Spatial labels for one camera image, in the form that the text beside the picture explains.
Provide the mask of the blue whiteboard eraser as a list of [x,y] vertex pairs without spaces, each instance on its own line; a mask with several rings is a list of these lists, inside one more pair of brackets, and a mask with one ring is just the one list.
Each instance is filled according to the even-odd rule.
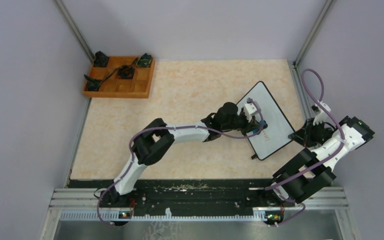
[[268,124],[264,121],[260,123],[260,126],[258,129],[254,129],[252,131],[253,134],[259,135],[263,130],[265,130],[268,127]]

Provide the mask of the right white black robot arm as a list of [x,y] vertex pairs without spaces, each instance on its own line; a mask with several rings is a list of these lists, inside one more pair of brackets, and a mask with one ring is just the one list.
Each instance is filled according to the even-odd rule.
[[307,119],[303,127],[289,138],[303,145],[297,155],[273,174],[270,187],[262,191],[267,206],[284,202],[302,203],[336,179],[333,173],[338,161],[373,139],[375,132],[357,117],[346,116],[339,127],[312,124]]

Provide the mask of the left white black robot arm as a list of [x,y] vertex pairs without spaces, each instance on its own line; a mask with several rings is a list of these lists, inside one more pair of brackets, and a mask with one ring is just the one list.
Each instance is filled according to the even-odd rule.
[[236,136],[229,134],[231,131],[239,131],[239,139],[249,139],[267,127],[261,108],[251,98],[242,108],[226,102],[217,112],[191,124],[168,124],[156,118],[130,139],[129,159],[107,192],[101,194],[102,198],[109,204],[126,206],[144,170],[159,162],[175,144],[211,142],[221,136],[235,139]]

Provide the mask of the small black-framed whiteboard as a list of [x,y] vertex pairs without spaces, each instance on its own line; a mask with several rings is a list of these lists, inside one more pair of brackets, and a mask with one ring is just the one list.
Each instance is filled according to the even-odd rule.
[[289,135],[295,130],[264,82],[257,82],[239,100],[236,104],[239,110],[245,106],[249,98],[259,105],[263,119],[267,123],[267,128],[260,134],[248,139],[254,151],[251,159],[263,161],[289,144],[292,141]]

